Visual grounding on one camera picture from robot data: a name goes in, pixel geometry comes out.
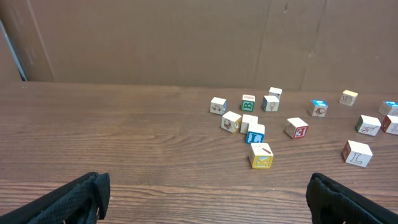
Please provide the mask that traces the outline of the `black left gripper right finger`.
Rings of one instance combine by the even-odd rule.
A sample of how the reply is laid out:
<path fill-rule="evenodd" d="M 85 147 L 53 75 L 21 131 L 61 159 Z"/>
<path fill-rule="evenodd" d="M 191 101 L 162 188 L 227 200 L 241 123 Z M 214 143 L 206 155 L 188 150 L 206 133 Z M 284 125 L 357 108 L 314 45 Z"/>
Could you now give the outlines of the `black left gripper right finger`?
<path fill-rule="evenodd" d="M 397 214 L 318 172 L 305 196 L 313 223 L 397 223 Z"/>

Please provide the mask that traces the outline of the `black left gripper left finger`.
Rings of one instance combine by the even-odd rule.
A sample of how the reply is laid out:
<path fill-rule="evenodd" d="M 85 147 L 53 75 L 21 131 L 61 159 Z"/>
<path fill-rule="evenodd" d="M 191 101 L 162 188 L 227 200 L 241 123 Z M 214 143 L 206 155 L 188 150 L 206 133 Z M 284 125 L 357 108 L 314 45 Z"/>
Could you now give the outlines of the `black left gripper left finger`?
<path fill-rule="evenodd" d="M 89 172 L 1 216 L 1 223 L 85 223 L 103 220 L 110 200 L 108 173 Z"/>

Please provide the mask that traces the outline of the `red side L block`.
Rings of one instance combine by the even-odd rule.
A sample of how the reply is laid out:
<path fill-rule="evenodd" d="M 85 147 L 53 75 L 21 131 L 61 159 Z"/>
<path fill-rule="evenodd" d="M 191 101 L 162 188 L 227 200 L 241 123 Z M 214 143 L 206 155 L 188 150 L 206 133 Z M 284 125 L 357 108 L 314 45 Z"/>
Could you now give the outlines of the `red side L block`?
<path fill-rule="evenodd" d="M 367 167 L 373 153 L 367 144 L 347 140 L 342 152 L 345 163 L 360 167 Z"/>

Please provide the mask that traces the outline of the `yellow letter K block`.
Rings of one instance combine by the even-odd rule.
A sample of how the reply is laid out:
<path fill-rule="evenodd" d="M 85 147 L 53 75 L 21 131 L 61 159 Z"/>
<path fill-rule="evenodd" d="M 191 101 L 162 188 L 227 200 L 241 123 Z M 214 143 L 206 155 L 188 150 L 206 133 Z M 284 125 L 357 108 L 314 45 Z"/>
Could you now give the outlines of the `yellow letter K block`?
<path fill-rule="evenodd" d="M 268 143 L 251 143 L 249 161 L 253 169 L 270 169 L 274 154 Z"/>

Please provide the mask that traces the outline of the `blue letter L block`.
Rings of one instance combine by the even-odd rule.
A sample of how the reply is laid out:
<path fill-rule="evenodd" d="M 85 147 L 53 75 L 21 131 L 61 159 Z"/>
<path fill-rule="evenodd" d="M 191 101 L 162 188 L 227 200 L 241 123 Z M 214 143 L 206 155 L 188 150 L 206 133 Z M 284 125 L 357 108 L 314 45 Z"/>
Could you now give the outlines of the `blue letter L block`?
<path fill-rule="evenodd" d="M 264 141 L 265 130 L 266 127 L 263 124 L 249 124 L 246 135 L 246 144 L 262 143 Z"/>

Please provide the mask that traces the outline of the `red letter E block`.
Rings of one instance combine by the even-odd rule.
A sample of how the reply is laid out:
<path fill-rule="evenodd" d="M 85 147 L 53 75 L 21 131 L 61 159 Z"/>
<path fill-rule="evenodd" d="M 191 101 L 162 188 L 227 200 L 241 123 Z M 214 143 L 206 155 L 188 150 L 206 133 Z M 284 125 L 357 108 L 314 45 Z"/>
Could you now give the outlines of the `red letter E block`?
<path fill-rule="evenodd" d="M 288 118 L 284 132 L 292 139 L 304 138 L 308 132 L 309 125 L 301 118 Z"/>

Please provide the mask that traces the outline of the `green side violin block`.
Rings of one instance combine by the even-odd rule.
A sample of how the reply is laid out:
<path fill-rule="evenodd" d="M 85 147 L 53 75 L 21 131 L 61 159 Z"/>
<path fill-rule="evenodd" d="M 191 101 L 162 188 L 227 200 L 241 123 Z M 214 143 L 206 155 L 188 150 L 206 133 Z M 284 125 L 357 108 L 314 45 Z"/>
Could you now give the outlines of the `green side violin block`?
<path fill-rule="evenodd" d="M 357 133 L 375 136 L 381 128 L 381 122 L 378 118 L 361 115 L 355 125 Z"/>

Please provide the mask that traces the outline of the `blue top picture block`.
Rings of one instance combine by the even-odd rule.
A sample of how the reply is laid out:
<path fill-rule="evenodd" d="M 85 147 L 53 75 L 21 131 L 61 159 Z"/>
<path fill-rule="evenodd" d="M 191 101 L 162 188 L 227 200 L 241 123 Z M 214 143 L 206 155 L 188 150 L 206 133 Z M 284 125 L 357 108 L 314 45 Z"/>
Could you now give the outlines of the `blue top picture block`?
<path fill-rule="evenodd" d="M 311 116 L 324 117 L 328 109 L 328 103 L 323 100 L 311 100 L 308 113 Z"/>

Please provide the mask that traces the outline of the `red side picture block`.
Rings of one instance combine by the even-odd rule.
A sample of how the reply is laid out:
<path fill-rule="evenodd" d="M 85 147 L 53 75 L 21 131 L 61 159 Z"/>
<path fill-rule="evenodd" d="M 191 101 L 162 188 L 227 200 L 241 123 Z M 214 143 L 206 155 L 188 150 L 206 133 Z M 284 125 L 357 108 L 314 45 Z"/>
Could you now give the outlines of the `red side picture block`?
<path fill-rule="evenodd" d="M 386 115 L 381 123 L 381 129 L 385 133 L 398 135 L 398 117 Z"/>

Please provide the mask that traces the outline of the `blue top far block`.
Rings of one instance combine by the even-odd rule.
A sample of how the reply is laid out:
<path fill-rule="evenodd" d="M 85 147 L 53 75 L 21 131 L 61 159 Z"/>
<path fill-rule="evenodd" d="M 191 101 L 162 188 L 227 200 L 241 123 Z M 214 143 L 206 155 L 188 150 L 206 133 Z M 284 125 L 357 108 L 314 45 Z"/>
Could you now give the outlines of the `blue top far block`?
<path fill-rule="evenodd" d="M 383 116 L 387 116 L 387 115 L 397 116 L 398 115 L 398 103 L 395 101 L 383 101 L 378 112 L 380 114 L 382 114 Z"/>

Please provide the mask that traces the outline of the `ice cream picture block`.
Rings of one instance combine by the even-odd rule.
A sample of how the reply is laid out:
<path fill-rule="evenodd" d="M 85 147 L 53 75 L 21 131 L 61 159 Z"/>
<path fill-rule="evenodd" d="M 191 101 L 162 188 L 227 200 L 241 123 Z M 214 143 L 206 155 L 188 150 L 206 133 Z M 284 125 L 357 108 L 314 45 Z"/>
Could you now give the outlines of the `ice cream picture block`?
<path fill-rule="evenodd" d="M 268 112 L 276 112 L 279 108 L 279 102 L 280 101 L 276 96 L 264 96 L 262 101 L 262 109 Z"/>

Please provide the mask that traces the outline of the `far white wooden block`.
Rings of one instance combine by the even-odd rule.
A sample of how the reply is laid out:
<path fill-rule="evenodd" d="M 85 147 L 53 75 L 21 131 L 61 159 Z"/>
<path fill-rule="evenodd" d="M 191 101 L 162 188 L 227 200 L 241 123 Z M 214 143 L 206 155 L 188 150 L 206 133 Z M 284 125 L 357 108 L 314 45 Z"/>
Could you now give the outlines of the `far white wooden block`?
<path fill-rule="evenodd" d="M 283 92 L 283 90 L 281 88 L 270 87 L 270 89 L 269 89 L 269 95 L 275 96 L 279 100 L 281 98 L 282 92 Z"/>

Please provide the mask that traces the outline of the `yellow side picture block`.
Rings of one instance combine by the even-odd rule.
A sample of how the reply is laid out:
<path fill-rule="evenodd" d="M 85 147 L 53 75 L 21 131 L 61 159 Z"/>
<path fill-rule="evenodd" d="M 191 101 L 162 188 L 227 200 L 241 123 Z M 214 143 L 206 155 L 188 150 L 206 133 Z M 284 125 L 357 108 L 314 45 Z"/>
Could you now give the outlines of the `yellow side picture block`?
<path fill-rule="evenodd" d="M 240 114 L 229 111 L 222 116 L 221 128 L 231 133 L 235 133 L 241 127 L 241 122 L 242 116 Z"/>

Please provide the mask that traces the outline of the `green letter B block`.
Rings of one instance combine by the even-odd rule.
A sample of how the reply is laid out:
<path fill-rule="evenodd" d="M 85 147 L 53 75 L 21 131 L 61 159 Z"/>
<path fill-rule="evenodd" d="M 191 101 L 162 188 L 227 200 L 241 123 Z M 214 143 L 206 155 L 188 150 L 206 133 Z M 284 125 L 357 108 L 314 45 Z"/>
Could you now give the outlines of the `green letter B block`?
<path fill-rule="evenodd" d="M 254 95 L 243 95 L 242 103 L 241 103 L 241 110 L 253 112 L 255 102 L 256 102 L 256 100 L 255 100 Z"/>

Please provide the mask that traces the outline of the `car picture wooden block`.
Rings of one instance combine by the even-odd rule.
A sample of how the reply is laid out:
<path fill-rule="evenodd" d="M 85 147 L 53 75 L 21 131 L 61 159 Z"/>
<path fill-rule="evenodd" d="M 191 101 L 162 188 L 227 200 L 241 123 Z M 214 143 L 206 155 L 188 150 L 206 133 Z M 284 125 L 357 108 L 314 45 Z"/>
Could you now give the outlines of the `car picture wooden block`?
<path fill-rule="evenodd" d="M 211 100 L 210 112 L 214 114 L 223 115 L 226 110 L 227 100 L 224 98 L 214 97 Z"/>

